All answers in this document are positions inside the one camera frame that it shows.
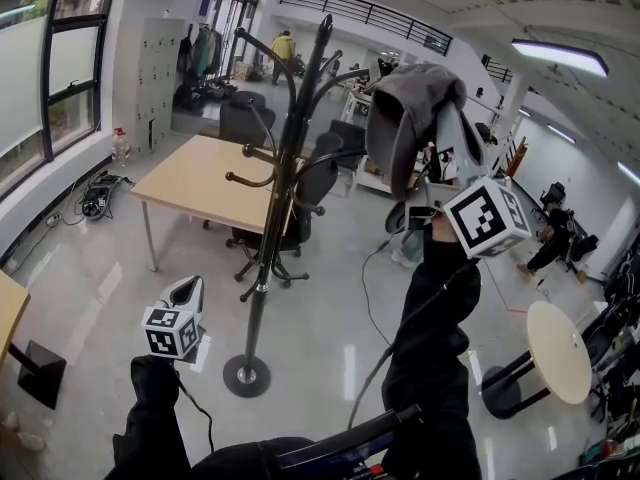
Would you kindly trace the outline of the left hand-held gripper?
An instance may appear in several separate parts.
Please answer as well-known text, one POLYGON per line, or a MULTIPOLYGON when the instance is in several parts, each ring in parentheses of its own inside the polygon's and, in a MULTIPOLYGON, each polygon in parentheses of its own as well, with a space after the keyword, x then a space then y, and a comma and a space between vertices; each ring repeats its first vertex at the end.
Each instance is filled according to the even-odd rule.
POLYGON ((194 364, 205 330, 201 327, 204 281, 194 275, 177 281, 145 308, 141 327, 149 353, 194 364))

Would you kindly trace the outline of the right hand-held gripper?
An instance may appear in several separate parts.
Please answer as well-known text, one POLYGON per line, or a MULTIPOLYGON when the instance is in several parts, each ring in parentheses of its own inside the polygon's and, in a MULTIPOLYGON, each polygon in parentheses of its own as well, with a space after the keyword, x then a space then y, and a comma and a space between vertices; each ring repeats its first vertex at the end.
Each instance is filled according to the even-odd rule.
POLYGON ((508 178, 497 178, 484 143, 465 113, 446 102, 437 114, 436 150, 405 200, 405 229, 416 231, 445 215, 469 258, 493 258, 531 237, 508 178))

